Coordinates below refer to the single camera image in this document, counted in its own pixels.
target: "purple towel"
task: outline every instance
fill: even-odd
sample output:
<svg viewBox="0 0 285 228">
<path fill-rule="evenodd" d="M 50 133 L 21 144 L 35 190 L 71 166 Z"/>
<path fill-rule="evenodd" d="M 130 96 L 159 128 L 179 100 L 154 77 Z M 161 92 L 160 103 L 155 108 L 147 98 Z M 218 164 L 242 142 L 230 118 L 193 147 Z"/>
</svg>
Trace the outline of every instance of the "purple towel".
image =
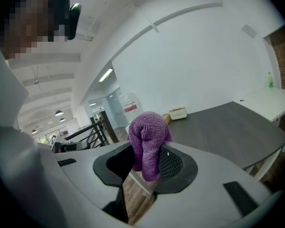
<svg viewBox="0 0 285 228">
<path fill-rule="evenodd" d="M 169 127 L 161 115 L 145 112 L 129 126 L 129 137 L 135 163 L 134 171 L 142 171 L 146 181 L 159 179 L 158 158 L 163 141 L 171 141 Z"/>
</svg>

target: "dark gray table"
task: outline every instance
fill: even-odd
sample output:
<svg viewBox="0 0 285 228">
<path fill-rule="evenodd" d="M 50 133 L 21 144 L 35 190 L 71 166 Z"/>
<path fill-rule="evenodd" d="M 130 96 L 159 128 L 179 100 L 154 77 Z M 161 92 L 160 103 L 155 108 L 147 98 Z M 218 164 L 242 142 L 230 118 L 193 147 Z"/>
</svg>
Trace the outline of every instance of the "dark gray table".
<svg viewBox="0 0 285 228">
<path fill-rule="evenodd" d="M 285 132 L 235 102 L 170 121 L 169 128 L 173 142 L 223 156 L 243 169 L 285 144 Z"/>
</svg>

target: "white pipe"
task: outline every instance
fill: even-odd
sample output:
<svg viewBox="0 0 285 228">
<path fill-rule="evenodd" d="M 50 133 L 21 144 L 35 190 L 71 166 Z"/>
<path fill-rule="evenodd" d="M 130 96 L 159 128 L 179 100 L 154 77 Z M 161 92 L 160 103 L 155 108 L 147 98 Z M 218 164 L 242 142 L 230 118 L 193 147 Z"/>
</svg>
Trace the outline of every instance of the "white pipe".
<svg viewBox="0 0 285 228">
<path fill-rule="evenodd" d="M 150 23 L 152 28 L 156 31 L 156 33 L 159 33 L 159 30 L 157 27 L 151 22 L 151 20 L 148 19 L 148 17 L 145 15 L 145 13 L 132 1 L 132 0 L 127 0 L 129 3 L 133 4 L 135 8 L 144 16 L 144 18 Z"/>
<path fill-rule="evenodd" d="M 106 10 L 106 8 L 113 2 L 114 0 L 112 0 L 110 3 L 107 3 L 106 6 L 104 7 L 104 10 Z M 87 34 L 90 32 L 90 29 L 92 28 L 92 26 L 95 24 L 96 20 L 98 20 L 98 18 L 100 17 L 100 15 L 102 15 L 102 13 L 98 14 L 96 16 L 96 18 L 93 20 L 92 24 L 90 25 L 90 27 L 87 29 L 86 33 L 85 33 L 85 37 L 87 36 Z"/>
</svg>

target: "headset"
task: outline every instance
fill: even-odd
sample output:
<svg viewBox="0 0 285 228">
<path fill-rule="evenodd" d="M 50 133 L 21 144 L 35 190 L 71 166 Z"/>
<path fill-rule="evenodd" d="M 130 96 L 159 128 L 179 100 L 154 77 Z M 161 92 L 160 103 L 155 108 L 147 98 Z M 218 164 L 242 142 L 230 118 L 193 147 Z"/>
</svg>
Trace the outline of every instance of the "headset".
<svg viewBox="0 0 285 228">
<path fill-rule="evenodd" d="M 50 0 L 48 7 L 54 22 L 54 27 L 48 32 L 48 41 L 54 41 L 54 36 L 61 35 L 61 31 L 67 40 L 74 39 L 81 5 L 76 3 L 70 7 L 70 0 Z"/>
</svg>

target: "person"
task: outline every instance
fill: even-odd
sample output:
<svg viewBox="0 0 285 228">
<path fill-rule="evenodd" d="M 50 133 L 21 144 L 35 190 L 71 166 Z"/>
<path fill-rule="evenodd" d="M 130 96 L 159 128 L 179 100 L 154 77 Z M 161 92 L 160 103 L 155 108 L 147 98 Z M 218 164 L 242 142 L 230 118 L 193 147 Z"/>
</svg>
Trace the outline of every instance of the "person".
<svg viewBox="0 0 285 228">
<path fill-rule="evenodd" d="M 66 227 L 33 138 L 17 130 L 17 115 L 28 92 L 7 60 L 61 35 L 59 25 L 65 26 L 62 35 L 70 39 L 79 14 L 70 9 L 69 0 L 0 0 L 0 217 L 12 216 L 0 218 L 1 225 Z"/>
</svg>

